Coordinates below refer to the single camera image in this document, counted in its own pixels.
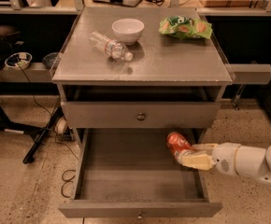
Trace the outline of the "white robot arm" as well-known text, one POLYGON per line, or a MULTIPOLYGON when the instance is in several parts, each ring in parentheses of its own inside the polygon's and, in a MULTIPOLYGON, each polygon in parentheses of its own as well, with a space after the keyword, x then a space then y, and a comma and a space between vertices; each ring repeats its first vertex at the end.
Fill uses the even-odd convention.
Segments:
POLYGON ((210 170, 229 176, 245 176, 271 188, 271 146, 248 147, 237 143, 194 145, 194 152, 183 154, 183 166, 210 170))

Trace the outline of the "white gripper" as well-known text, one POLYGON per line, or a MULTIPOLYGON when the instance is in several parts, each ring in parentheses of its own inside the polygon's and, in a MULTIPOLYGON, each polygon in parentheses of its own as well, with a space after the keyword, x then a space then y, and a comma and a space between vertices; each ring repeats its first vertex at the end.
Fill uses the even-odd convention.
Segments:
POLYGON ((236 143, 207 143, 207 144, 194 144, 195 150, 213 150, 212 158, 201 151, 193 154, 184 155, 181 158, 181 164, 198 170, 210 170, 216 163, 216 169, 223 175, 237 176, 235 169, 235 155, 240 148, 236 143))

